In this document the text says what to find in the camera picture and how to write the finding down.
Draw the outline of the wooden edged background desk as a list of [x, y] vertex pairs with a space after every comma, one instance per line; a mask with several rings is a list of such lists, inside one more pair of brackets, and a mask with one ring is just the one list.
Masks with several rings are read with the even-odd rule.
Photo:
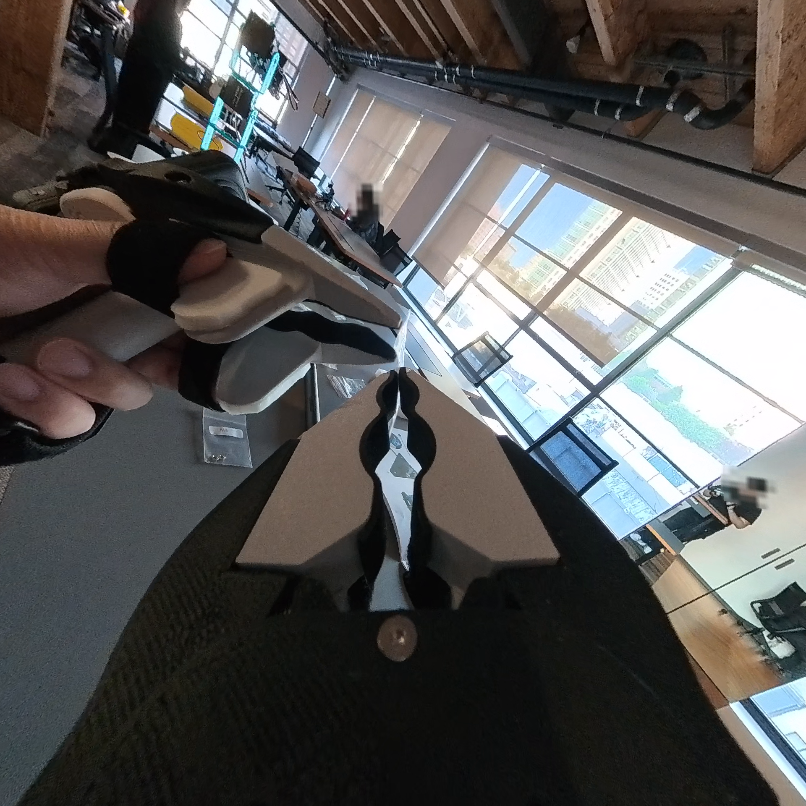
[[287, 167], [277, 167], [277, 177], [289, 196], [291, 208], [284, 221], [285, 230], [290, 230], [298, 214], [306, 209], [314, 217], [314, 231], [317, 232], [316, 247], [326, 244], [336, 255], [346, 259], [348, 264], [359, 267], [359, 271], [377, 280], [383, 287], [395, 285], [402, 287], [397, 276], [386, 270], [380, 262], [375, 250], [347, 223], [329, 212], [317, 200], [315, 187], [299, 173]]

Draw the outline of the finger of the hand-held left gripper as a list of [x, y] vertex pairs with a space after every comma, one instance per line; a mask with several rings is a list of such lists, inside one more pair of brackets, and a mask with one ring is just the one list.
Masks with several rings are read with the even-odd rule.
[[281, 275], [272, 298], [275, 315], [310, 301], [345, 317], [398, 329], [401, 313], [358, 276], [278, 226], [264, 232], [265, 263]]
[[313, 310], [289, 310], [276, 317], [276, 330], [298, 333], [322, 346], [327, 364], [389, 364], [398, 361], [396, 334], [380, 334], [369, 323], [333, 318]]

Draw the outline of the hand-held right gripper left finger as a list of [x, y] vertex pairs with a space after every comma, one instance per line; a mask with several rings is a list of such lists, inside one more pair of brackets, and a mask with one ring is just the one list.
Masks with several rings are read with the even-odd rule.
[[340, 610], [368, 610], [386, 552], [377, 469], [398, 413], [386, 372], [300, 438], [236, 558], [325, 585]]

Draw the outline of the labelled clear screw bag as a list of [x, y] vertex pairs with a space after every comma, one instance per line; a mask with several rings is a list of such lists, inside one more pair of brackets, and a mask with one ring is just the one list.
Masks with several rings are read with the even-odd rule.
[[202, 459], [214, 466], [252, 469], [247, 416], [204, 408]]

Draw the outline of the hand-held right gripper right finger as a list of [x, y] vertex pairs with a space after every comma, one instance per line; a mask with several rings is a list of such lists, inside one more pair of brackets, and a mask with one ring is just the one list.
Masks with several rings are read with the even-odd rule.
[[403, 575], [415, 609], [450, 610], [477, 579], [558, 563], [500, 439], [462, 392], [454, 400], [404, 368], [401, 412], [420, 466]]

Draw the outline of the printed instruction booklet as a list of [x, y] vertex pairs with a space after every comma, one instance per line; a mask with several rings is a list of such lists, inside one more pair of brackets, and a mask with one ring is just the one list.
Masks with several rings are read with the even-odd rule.
[[420, 470], [418, 459], [408, 449], [408, 419], [398, 413], [390, 428], [389, 450], [377, 468], [388, 518], [385, 558], [374, 583], [372, 611], [410, 607], [404, 574], [408, 571], [414, 485]]

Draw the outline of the dark grey desk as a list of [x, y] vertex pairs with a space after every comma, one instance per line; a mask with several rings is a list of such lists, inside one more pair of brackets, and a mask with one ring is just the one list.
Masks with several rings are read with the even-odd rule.
[[73, 727], [158, 571], [249, 473], [204, 463], [201, 409], [164, 388], [2, 471], [2, 804]]

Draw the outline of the wooden pillar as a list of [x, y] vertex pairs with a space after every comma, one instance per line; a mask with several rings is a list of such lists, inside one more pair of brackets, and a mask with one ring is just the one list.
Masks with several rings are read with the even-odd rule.
[[1, 114], [42, 137], [55, 98], [70, 1], [1, 2]]

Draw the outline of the blue metal frame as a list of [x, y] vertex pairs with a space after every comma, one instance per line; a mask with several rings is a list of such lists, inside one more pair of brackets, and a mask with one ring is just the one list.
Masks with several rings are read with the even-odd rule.
[[220, 139], [235, 148], [235, 161], [243, 158], [259, 114], [259, 99], [278, 74], [281, 58], [277, 50], [268, 56], [257, 55], [244, 47], [232, 52], [227, 79], [202, 135], [202, 152], [210, 150], [214, 141]]

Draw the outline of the black ceiling pipe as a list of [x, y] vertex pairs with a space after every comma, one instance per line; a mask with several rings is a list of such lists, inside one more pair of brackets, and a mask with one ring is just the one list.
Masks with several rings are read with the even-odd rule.
[[618, 123], [632, 123], [653, 113], [680, 117], [688, 126], [713, 131], [731, 124], [754, 103], [756, 83], [745, 81], [727, 102], [712, 108], [693, 90], [678, 82], [673, 86], [617, 83], [583, 78], [539, 77], [503, 68], [423, 60], [387, 55], [329, 41], [327, 55], [341, 67], [364, 68], [400, 78], [422, 79], [432, 86], [478, 90], [489, 95], [511, 96], [537, 102], [567, 117], [581, 113]]

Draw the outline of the black mesh office chair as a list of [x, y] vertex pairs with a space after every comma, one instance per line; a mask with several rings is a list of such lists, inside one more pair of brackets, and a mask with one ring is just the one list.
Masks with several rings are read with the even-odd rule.
[[452, 356], [458, 369], [475, 388], [483, 385], [511, 359], [512, 354], [489, 331], [483, 332]]
[[570, 417], [549, 428], [529, 454], [577, 498], [618, 467], [618, 460]]

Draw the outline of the beige roller blind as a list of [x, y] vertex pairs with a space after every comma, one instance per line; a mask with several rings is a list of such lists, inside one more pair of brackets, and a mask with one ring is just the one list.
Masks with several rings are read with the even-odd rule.
[[388, 227], [450, 132], [450, 125], [357, 91], [330, 138], [321, 168], [335, 199], [356, 209], [372, 186]]
[[415, 248], [414, 260], [438, 286], [471, 274], [539, 184], [541, 166], [487, 146]]

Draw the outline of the person's left hand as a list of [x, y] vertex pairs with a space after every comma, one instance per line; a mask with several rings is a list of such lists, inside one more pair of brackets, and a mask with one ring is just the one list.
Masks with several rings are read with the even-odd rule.
[[[50, 217], [2, 206], [2, 342], [33, 327], [35, 314], [112, 286], [107, 253], [121, 224]], [[172, 335], [118, 362], [74, 338], [42, 339], [12, 361], [2, 352], [2, 413], [46, 441], [85, 436], [97, 407], [131, 411], [159, 387], [176, 389], [187, 337]]]

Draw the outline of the large glazed window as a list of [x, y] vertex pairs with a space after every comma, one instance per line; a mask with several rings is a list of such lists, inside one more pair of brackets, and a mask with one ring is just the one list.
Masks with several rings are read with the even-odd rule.
[[480, 386], [527, 450], [563, 418], [618, 467], [581, 499], [618, 537], [804, 425], [804, 288], [744, 247], [540, 165], [471, 274], [404, 288], [453, 355], [489, 331], [511, 361]]

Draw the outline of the black swivel office chair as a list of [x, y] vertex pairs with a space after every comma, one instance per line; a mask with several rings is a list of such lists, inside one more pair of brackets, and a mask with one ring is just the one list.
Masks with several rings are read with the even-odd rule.
[[412, 258], [400, 246], [400, 237], [394, 230], [386, 230], [379, 241], [379, 261], [387, 272], [396, 276], [412, 263]]
[[767, 599], [751, 602], [761, 638], [772, 656], [784, 665], [804, 665], [805, 591], [792, 583]]

